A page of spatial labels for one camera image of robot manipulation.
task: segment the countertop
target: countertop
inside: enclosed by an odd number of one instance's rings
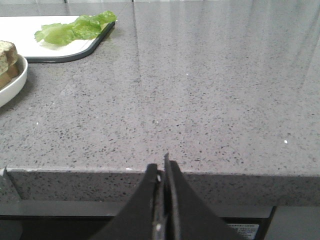
[[[1,17],[110,10],[118,21],[85,58],[29,65],[0,108],[0,168],[22,199],[126,201],[169,153],[208,203],[318,206],[319,9],[315,0],[2,5]]]

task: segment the white cutting board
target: white cutting board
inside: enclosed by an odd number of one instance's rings
[[[9,16],[0,17],[0,40],[15,44],[18,53],[28,57],[64,57],[80,53],[90,47],[92,40],[75,40],[66,46],[36,42],[35,32],[42,25],[69,24],[78,16]]]

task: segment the bread slice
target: bread slice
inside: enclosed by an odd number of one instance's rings
[[[12,78],[19,75],[17,61],[16,46],[9,41],[0,41],[0,89],[6,86]]]

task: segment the lettuce leaf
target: lettuce leaf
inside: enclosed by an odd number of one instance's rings
[[[81,15],[69,24],[53,23],[41,26],[36,31],[34,38],[37,42],[44,40],[47,43],[65,46],[74,40],[90,40],[99,36],[106,24],[117,20],[111,11],[105,11],[98,15]]]

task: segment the quartz countertop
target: quartz countertop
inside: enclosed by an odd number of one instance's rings
[[[0,168],[22,199],[126,201],[169,153],[208,203],[319,205],[319,7],[1,6],[1,17],[111,10],[118,21],[85,58],[29,65],[0,108]]]

